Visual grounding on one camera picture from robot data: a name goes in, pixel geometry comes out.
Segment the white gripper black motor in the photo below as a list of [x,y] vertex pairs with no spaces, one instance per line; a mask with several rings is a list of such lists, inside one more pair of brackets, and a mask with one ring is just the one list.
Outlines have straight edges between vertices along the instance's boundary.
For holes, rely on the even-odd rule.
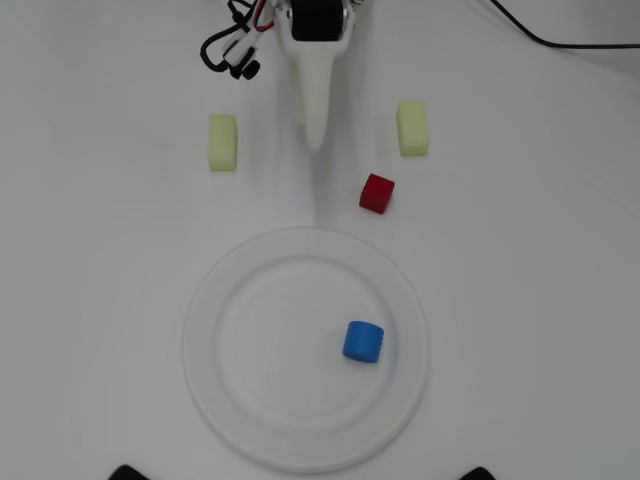
[[371,11],[370,1],[273,1],[280,46],[293,61],[307,145],[325,139],[333,65]]

